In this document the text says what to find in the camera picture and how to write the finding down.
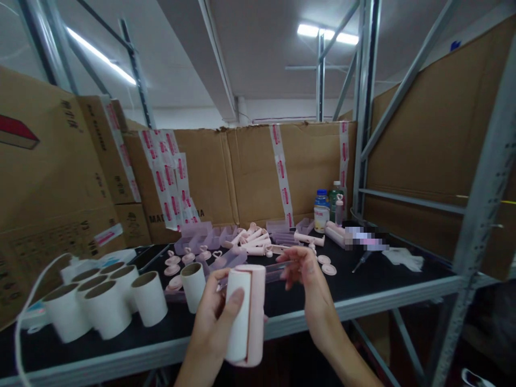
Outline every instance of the ceiling beam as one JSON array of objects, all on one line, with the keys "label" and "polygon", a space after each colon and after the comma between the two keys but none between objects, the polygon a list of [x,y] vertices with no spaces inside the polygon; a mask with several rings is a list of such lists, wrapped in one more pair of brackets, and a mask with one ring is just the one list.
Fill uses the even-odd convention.
[{"label": "ceiling beam", "polygon": [[158,3],[223,120],[237,121],[233,91],[209,1],[158,0]]}]

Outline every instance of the green bottle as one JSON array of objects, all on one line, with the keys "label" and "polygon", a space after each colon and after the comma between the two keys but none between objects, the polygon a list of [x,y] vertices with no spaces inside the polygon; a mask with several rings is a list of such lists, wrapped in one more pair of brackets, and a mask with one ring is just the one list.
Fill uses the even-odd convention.
[{"label": "green bottle", "polygon": [[332,222],[335,222],[335,208],[336,208],[335,202],[337,201],[337,194],[344,195],[344,191],[340,189],[340,181],[339,180],[335,180],[333,182],[333,189],[328,193],[328,199],[329,199],[329,203],[330,203],[329,219]]}]

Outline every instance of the metal shelf frame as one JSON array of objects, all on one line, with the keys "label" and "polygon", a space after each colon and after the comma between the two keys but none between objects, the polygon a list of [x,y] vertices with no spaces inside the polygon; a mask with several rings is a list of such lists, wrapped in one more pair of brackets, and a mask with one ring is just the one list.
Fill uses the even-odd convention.
[{"label": "metal shelf frame", "polygon": [[[395,321],[400,329],[407,350],[411,354],[412,364],[419,385],[422,387],[438,387],[443,386],[446,382],[464,318],[476,289],[497,282],[495,279],[480,273],[479,269],[491,229],[496,227],[496,214],[516,156],[516,120],[514,119],[516,117],[516,73],[514,71],[514,68],[516,68],[516,38],[512,41],[507,58],[467,206],[459,207],[370,190],[366,188],[368,156],[378,143],[396,109],[402,103],[418,71],[459,4],[458,0],[448,0],[446,2],[387,110],[381,117],[375,130],[371,133],[372,98],[374,96],[381,2],[382,0],[360,0],[358,7],[360,39],[356,54],[353,57],[342,87],[334,120],[338,117],[342,106],[341,100],[344,99],[349,87],[349,78],[351,78],[353,71],[355,71],[353,119],[358,121],[358,129],[352,214],[360,224],[369,224],[363,216],[365,195],[385,197],[464,216],[452,267],[454,273],[460,278],[461,285],[457,293],[445,298],[433,348],[425,371],[423,371],[422,365],[413,350],[413,344],[399,311],[397,309],[393,310]],[[319,58],[318,63],[321,65],[324,62]],[[392,236],[416,246],[396,235]],[[513,266],[510,278],[514,278],[515,275],[516,266]]]},{"label": "metal shelf frame", "polygon": [[[145,79],[142,76],[138,51],[131,41],[127,22],[123,19],[120,20],[121,35],[119,35],[85,0],[77,1],[126,48],[131,60],[131,67],[140,94],[147,126],[149,128],[156,128],[152,109],[148,104],[148,93]],[[346,27],[354,13],[358,12],[360,39],[356,46],[356,53],[349,65],[348,74],[333,118],[334,120],[337,119],[353,75],[356,74],[353,119],[358,121],[358,130],[353,214],[360,224],[367,224],[363,217],[365,195],[389,197],[394,200],[464,215],[453,261],[453,271],[456,275],[335,303],[340,320],[351,320],[362,336],[364,334],[354,321],[355,318],[393,310],[392,313],[395,321],[411,354],[411,360],[419,384],[424,387],[444,385],[464,317],[476,289],[497,282],[493,278],[479,273],[478,270],[484,255],[486,242],[490,235],[491,225],[493,225],[495,220],[516,153],[516,120],[514,120],[514,117],[516,117],[516,72],[511,71],[511,69],[516,68],[516,40],[512,42],[466,208],[368,190],[365,186],[367,180],[367,158],[387,127],[396,108],[403,101],[419,69],[425,62],[440,33],[452,17],[458,3],[458,0],[447,1],[391,104],[372,134],[371,116],[382,0],[356,0],[346,13],[337,31],[335,31],[333,39],[326,46],[324,37],[318,37],[318,61],[317,65],[313,67],[317,70],[316,116],[319,120],[322,120],[324,116],[325,57],[335,43],[338,34]],[[60,17],[55,0],[17,0],[16,4],[27,36],[34,52],[37,54],[42,73],[47,76],[49,83],[78,94],[68,60],[69,55],[73,52],[84,65],[101,92],[110,94],[83,54],[82,49],[70,38],[66,25],[64,25]],[[410,243],[396,235],[392,236]],[[431,252],[423,248],[420,249],[431,254]],[[511,278],[514,277],[516,277],[516,266],[513,266],[511,271]],[[440,315],[430,360],[426,370],[424,370],[413,350],[410,336],[406,331],[398,308],[439,297],[444,297],[445,302]],[[266,325],[265,339],[270,340],[306,330],[307,325],[303,311],[288,313],[269,319]],[[365,339],[371,352],[377,354],[367,338]],[[31,372],[28,374],[28,377],[38,386],[81,386],[101,383],[136,372],[179,363],[184,358],[189,340],[190,338],[186,337],[65,364]],[[379,356],[377,358],[380,364],[385,366],[381,358]],[[399,385],[389,369],[386,366],[384,369],[393,381],[393,384]],[[0,379],[0,387],[19,385],[20,381],[17,376]]]},{"label": "metal shelf frame", "polygon": [[[77,0],[77,2],[127,50],[133,77],[140,95],[145,122],[150,129],[156,129],[152,107],[148,103],[147,85],[142,75],[138,50],[131,42],[127,21],[119,20],[123,35],[121,37],[85,0]],[[18,8],[25,33],[33,51],[36,53],[41,73],[45,74],[48,83],[59,86],[73,94],[80,94],[69,64],[70,55],[74,53],[101,93],[112,97],[84,55],[82,48],[68,33],[56,0],[16,0],[15,5]]]}]

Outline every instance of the person's left hand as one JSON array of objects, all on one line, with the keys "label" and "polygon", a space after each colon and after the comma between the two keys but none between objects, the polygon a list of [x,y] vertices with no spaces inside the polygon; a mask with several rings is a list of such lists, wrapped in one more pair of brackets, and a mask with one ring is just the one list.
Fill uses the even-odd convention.
[{"label": "person's left hand", "polygon": [[226,301],[225,290],[217,291],[219,281],[229,272],[230,268],[214,271],[206,282],[175,386],[210,386],[215,381],[244,296],[243,288],[238,288]]}]

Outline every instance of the plastic bottle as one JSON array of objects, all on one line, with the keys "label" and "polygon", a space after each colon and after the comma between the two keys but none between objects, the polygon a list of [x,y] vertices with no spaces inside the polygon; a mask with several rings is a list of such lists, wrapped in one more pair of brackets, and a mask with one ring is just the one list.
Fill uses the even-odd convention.
[{"label": "plastic bottle", "polygon": [[335,222],[335,202],[337,201],[337,194],[344,195],[344,191],[340,188],[340,181],[335,180],[333,182],[333,189],[329,192],[329,203],[331,204],[329,219]]},{"label": "plastic bottle", "polygon": [[326,196],[328,191],[317,190],[317,197],[313,207],[313,218],[315,220],[314,230],[319,234],[324,234],[324,227],[329,221],[329,202]]},{"label": "plastic bottle", "polygon": [[335,202],[335,224],[337,227],[342,227],[344,221],[344,195],[337,194],[337,201]]}]

